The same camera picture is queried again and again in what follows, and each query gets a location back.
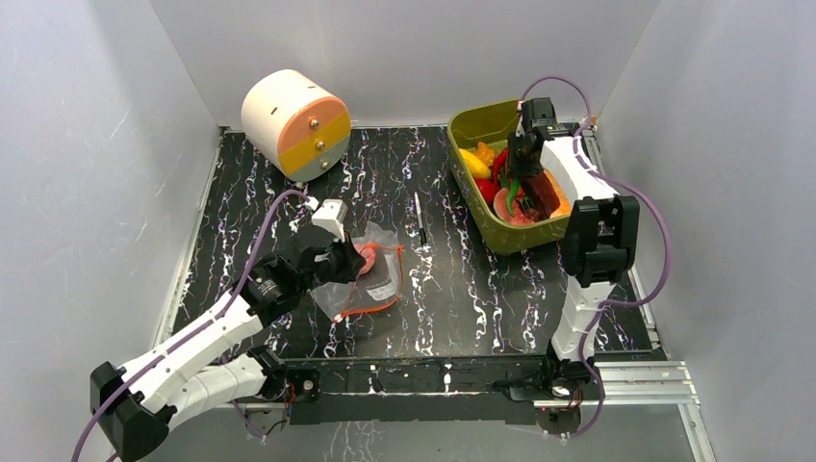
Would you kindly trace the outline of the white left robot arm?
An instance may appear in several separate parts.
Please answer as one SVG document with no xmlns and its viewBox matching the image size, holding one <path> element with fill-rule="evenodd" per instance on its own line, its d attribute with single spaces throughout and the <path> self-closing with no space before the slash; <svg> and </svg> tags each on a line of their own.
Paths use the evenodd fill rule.
<svg viewBox="0 0 816 462">
<path fill-rule="evenodd" d="M 99 427 L 121 461 L 139 461 L 181 423 L 227 401 L 286 392 L 283 368 L 260 349 L 220 366 L 213 361 L 298 307 L 327 283 L 357 279 L 366 260 L 350 236 L 305 248 L 297 264 L 269 254 L 187 327 L 143 355 L 89 375 L 89 429 Z"/>
</svg>

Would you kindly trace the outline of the clear zip top bag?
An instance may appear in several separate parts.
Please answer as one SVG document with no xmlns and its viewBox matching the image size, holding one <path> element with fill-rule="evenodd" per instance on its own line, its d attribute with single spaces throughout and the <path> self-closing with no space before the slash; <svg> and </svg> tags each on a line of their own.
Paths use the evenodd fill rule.
<svg viewBox="0 0 816 462">
<path fill-rule="evenodd" d="M 402 292 L 404 248 L 396 233 L 368 221 L 364 234 L 351 241 L 355 248 L 372 247 L 376 261 L 370 272 L 359 275 L 354 282 L 327 283 L 310 292 L 311 299 L 332 322 L 382 311 L 394 305 Z"/>
</svg>

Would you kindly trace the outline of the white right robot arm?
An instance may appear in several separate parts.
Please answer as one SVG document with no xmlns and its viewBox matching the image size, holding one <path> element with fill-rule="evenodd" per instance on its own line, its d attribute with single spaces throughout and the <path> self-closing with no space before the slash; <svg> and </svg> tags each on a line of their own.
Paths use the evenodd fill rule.
<svg viewBox="0 0 816 462">
<path fill-rule="evenodd" d="M 636 198 L 601 179 L 579 150 L 578 132 L 571 151 L 557 153 L 550 99 L 520 101 L 516 112 L 517 127 L 507 138 L 505 207 L 512 217 L 566 219 L 560 266 L 567 291 L 541 369 L 508 386 L 576 400 L 596 371 L 592 338 L 601 305 L 634 263 L 640 207 Z"/>
</svg>

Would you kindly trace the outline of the yellow mango toy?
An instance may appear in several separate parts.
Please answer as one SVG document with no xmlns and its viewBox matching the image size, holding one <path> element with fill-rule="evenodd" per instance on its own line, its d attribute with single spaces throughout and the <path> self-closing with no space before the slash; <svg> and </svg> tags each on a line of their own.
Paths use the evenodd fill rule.
<svg viewBox="0 0 816 462">
<path fill-rule="evenodd" d="M 486 167 L 481 161 L 479 161 L 474 155 L 472 151 L 469 151 L 464 148 L 458 149 L 459 154 L 464 161 L 465 167 L 471 177 L 476 180 L 479 178 L 492 178 L 492 168 Z"/>
</svg>

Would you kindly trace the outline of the pink peach toy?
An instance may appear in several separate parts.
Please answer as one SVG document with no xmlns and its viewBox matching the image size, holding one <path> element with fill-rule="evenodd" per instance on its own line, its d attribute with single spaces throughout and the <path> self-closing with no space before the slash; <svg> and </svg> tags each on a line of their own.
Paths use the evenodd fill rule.
<svg viewBox="0 0 816 462">
<path fill-rule="evenodd" d="M 359 274 L 363 275 L 370 272 L 376 261 L 376 251 L 369 246 L 356 246 L 358 254 L 364 259 L 364 265 L 360 269 Z"/>
</svg>

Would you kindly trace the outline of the green chili pepper toy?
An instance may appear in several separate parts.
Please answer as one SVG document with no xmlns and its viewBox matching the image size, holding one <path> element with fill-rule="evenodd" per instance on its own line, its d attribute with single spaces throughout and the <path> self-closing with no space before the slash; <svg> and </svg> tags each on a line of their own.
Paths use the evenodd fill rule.
<svg viewBox="0 0 816 462">
<path fill-rule="evenodd" d="M 522 186 L 520 179 L 513 178 L 505 198 L 506 208 L 510 217 L 515 215 L 513 204 L 521 188 Z"/>
</svg>

